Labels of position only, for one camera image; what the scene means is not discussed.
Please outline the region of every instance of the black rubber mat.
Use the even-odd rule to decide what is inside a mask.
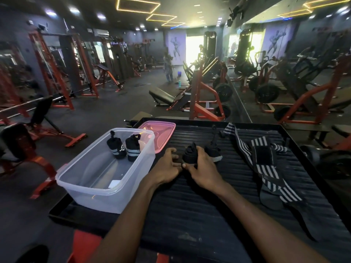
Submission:
[[[278,131],[241,128],[239,135],[246,142],[266,135],[273,142],[283,144]],[[211,138],[209,127],[177,124],[166,146],[177,148],[181,154],[192,142],[203,146]],[[235,151],[231,141],[228,138],[221,139],[218,146],[223,155],[218,170],[224,180],[331,262],[349,262],[351,234],[292,152],[285,159],[294,169],[294,176],[286,179],[303,194],[314,214],[322,221],[325,229],[330,231],[328,241],[317,243],[310,240],[289,209],[273,211],[263,207],[259,202],[252,171]],[[52,210],[51,217],[54,221],[104,235],[118,216],[84,208],[74,202],[67,203],[71,200],[66,196]],[[219,262],[263,261],[236,217],[216,196],[199,188],[186,171],[155,193],[145,221],[141,246],[168,255],[199,256]]]

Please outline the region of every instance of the gym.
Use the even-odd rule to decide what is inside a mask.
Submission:
[[[0,262],[350,262],[350,30],[351,0],[0,0]]]

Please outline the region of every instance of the poster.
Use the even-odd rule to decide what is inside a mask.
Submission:
[[[166,45],[168,53],[173,57],[172,64],[183,65],[186,59],[186,30],[169,30],[166,35]]]
[[[265,37],[262,43],[262,51],[267,52],[267,56],[280,58],[285,56],[287,42],[291,40],[294,25],[291,23],[272,23],[266,27]]]

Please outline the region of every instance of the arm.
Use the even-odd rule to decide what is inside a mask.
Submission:
[[[204,149],[198,149],[198,169],[183,164],[195,182],[217,195],[239,219],[267,263],[327,263],[323,256],[306,245],[278,222],[244,199],[218,173]]]
[[[168,148],[155,167],[143,178],[134,196],[88,263],[135,262],[153,193],[161,184],[176,178],[182,170],[180,163],[172,162],[172,159],[178,158],[178,155],[172,154],[176,151],[174,148]]]

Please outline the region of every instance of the black ceiling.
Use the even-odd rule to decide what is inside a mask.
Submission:
[[[219,17],[222,17],[222,24],[224,24],[230,14],[228,8],[234,8],[239,2],[239,0],[145,1],[161,3],[154,13],[178,16],[173,21],[185,22],[184,25],[189,27],[216,25]],[[117,11],[116,0],[0,0],[0,3],[26,13],[45,16],[45,10],[50,9],[60,17],[75,17],[86,21],[94,28],[101,29],[104,29],[106,26],[111,26],[135,30],[140,24],[144,24],[147,30],[153,30],[155,27],[159,29],[162,28],[161,25],[163,24],[163,22],[146,21],[146,18],[150,16],[150,14]],[[140,7],[140,9],[150,9],[153,7],[152,4],[140,2],[132,2],[129,5],[133,8]],[[80,11],[79,16],[75,16],[69,11],[69,7],[71,6],[76,7]],[[106,21],[99,20],[97,18],[97,13],[105,15]]]

